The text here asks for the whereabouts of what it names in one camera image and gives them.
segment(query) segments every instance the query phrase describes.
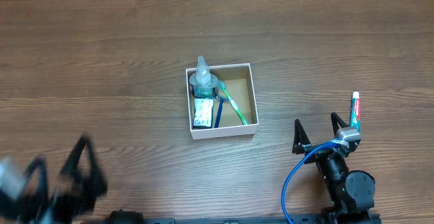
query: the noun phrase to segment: cardboard box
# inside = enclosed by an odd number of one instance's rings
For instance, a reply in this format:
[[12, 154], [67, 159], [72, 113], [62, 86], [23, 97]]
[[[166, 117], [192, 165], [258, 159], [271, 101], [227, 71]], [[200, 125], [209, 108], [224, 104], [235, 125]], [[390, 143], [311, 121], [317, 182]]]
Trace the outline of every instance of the cardboard box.
[[[225, 102], [223, 104], [220, 125], [218, 128], [193, 128], [195, 97], [192, 93], [193, 88], [189, 83], [189, 78], [194, 72], [196, 72], [196, 68], [185, 70], [187, 98], [189, 102], [190, 132], [193, 139], [254, 134], [259, 125], [259, 119], [258, 111], [256, 109], [256, 99], [250, 64], [230, 64], [210, 67], [210, 72], [224, 81], [229, 95], [233, 100], [235, 100], [245, 119], [249, 122], [249, 124], [245, 126], [241, 122], [237, 112], [232, 108], [231, 104]], [[220, 103], [219, 100], [214, 101], [213, 126], [216, 121], [218, 105]]]

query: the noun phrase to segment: small package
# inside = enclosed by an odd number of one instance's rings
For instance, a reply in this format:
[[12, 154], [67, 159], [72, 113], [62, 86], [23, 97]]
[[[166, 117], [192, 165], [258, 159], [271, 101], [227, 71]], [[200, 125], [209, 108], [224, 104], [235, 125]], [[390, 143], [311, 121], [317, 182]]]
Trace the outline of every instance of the small package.
[[211, 98], [195, 98], [194, 128], [212, 128], [212, 111], [214, 100]]

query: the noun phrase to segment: bottle cap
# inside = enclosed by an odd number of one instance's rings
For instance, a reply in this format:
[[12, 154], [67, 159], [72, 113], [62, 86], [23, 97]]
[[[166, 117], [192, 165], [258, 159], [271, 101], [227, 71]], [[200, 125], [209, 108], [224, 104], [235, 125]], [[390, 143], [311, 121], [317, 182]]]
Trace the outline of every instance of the bottle cap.
[[353, 98], [359, 99], [359, 92], [353, 92]]
[[197, 67], [196, 67], [196, 82], [200, 86], [208, 86], [211, 84], [212, 78], [210, 73], [210, 68], [205, 63], [203, 56], [199, 56], [197, 58]]

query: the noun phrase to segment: blue wire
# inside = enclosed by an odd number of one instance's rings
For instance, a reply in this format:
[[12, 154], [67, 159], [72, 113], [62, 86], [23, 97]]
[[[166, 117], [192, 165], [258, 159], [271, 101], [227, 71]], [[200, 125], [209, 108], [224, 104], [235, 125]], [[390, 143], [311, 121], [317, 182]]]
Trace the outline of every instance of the blue wire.
[[291, 171], [291, 173], [288, 175], [285, 184], [283, 184], [283, 189], [282, 189], [282, 210], [283, 210], [283, 214], [286, 217], [286, 220], [288, 220], [289, 224], [294, 224], [294, 222], [292, 222], [288, 212], [286, 212], [286, 207], [285, 207], [285, 193], [286, 193], [286, 188], [288, 187], [288, 183], [290, 182], [292, 176], [294, 176], [294, 174], [296, 173], [296, 171], [316, 152], [318, 152], [319, 150], [322, 149], [331, 149], [333, 147], [339, 146], [338, 143], [335, 143], [334, 140], [332, 141], [328, 141], [318, 147], [316, 147], [314, 150], [310, 151], [304, 158], [303, 160], [300, 161], [300, 163], [298, 163], [298, 165], [296, 165], [296, 167], [294, 167], [294, 169]]

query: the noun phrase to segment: toothpaste cap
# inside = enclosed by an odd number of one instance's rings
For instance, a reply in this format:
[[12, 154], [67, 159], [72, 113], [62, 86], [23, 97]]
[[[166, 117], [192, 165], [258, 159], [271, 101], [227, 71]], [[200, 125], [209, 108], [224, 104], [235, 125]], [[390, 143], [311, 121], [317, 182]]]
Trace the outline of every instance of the toothpaste cap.
[[353, 98], [359, 99], [359, 92], [353, 92]]

